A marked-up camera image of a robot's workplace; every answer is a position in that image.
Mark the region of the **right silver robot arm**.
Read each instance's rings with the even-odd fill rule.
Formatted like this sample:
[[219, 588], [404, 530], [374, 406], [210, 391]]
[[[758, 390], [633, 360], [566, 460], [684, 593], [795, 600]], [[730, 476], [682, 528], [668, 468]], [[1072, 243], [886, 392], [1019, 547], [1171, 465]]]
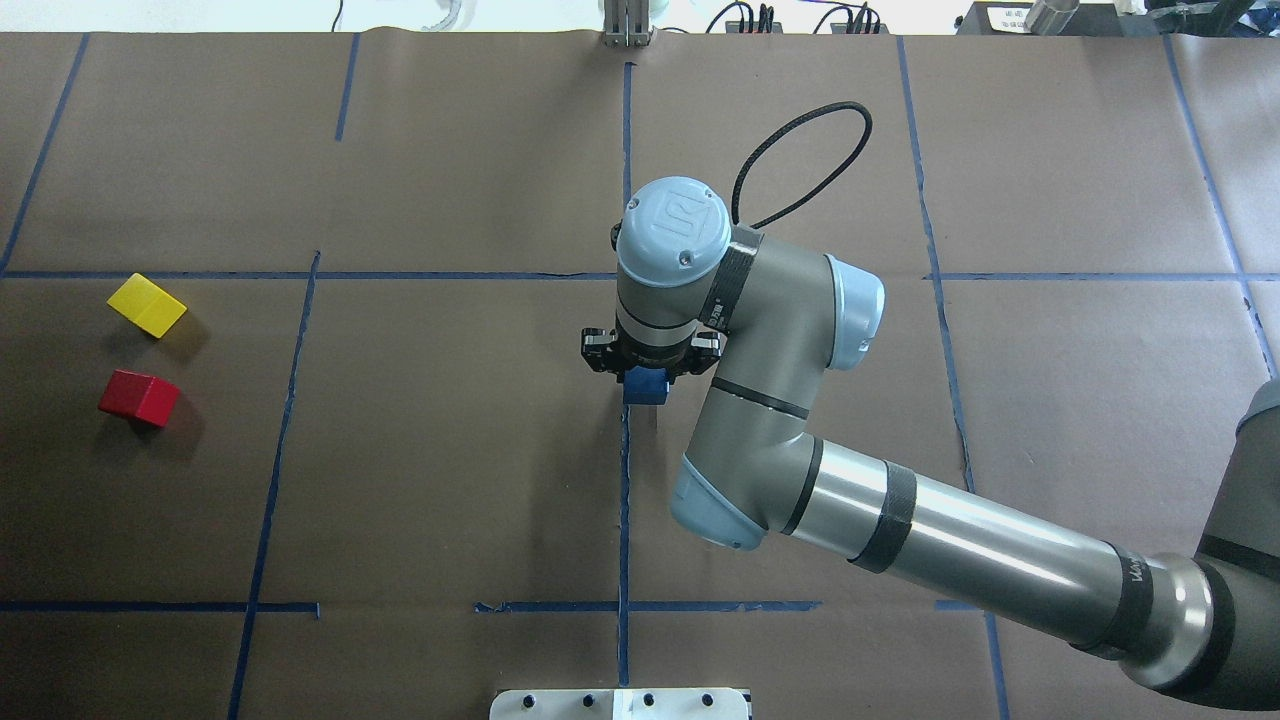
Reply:
[[1144, 556], [870, 457], [806, 429], [828, 370], [856, 366], [884, 310], [877, 275], [732, 222], [698, 179], [644, 184], [614, 229], [614, 329], [595, 372], [713, 372], [669, 503], [750, 551], [791, 536], [1115, 661], [1215, 708], [1277, 708], [1277, 382], [1265, 382], [1196, 552]]

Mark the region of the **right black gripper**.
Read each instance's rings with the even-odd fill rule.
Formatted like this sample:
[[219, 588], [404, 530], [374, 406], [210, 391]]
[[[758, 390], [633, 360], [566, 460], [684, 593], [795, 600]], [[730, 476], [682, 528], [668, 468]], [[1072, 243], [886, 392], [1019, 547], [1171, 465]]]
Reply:
[[681, 375], [701, 375], [722, 357], [724, 337], [714, 331], [695, 332], [664, 346], [652, 346], [621, 329], [581, 329], [581, 356], [596, 373], [611, 373], [622, 383], [634, 368], [662, 370], [671, 383]]

